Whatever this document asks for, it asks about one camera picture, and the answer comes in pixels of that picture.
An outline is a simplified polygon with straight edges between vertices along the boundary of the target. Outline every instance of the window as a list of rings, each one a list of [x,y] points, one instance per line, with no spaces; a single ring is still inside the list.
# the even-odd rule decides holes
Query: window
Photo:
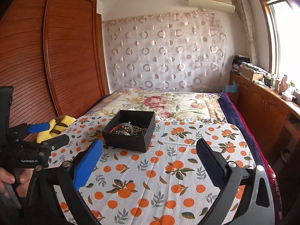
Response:
[[[300,14],[285,0],[260,0],[268,27],[269,72],[300,88]]]

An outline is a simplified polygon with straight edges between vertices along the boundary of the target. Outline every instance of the wooden desk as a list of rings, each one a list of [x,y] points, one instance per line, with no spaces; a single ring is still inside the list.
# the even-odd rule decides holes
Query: wooden desk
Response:
[[[231,73],[230,82],[233,80],[240,85],[237,109],[268,160],[288,145],[289,140],[276,143],[283,127],[299,143],[300,129],[294,123],[300,123],[300,107],[283,100],[281,94],[268,87]]]

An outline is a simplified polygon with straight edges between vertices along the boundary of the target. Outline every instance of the wooden wardrobe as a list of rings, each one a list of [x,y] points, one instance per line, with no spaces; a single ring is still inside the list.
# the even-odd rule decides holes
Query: wooden wardrobe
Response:
[[[14,86],[10,126],[78,118],[108,93],[96,4],[12,2],[0,21],[0,86]]]

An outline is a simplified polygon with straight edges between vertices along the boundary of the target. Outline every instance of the bed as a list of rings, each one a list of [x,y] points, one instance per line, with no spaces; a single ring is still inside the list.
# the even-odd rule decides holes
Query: bed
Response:
[[[146,153],[105,145],[101,130],[119,109],[156,112],[156,127]],[[196,155],[199,138],[241,167],[260,164],[266,168],[279,219],[273,171],[225,93],[121,89],[78,118],[65,133],[70,143],[52,153],[50,167],[74,158],[95,138],[104,143],[103,155],[86,187],[79,190],[102,224],[198,224],[220,191]],[[242,193],[241,186],[223,223],[232,220]],[[59,189],[57,194],[67,220],[74,222]]]

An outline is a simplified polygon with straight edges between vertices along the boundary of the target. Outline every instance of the hand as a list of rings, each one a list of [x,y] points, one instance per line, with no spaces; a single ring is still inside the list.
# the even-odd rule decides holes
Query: hand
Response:
[[[23,173],[20,175],[19,180],[21,184],[16,189],[20,197],[26,197],[31,175],[32,175],[31,169],[24,169]],[[15,178],[4,168],[0,167],[0,193],[2,193],[5,197],[10,199],[9,194],[6,191],[3,182],[8,184],[13,184],[15,182]]]

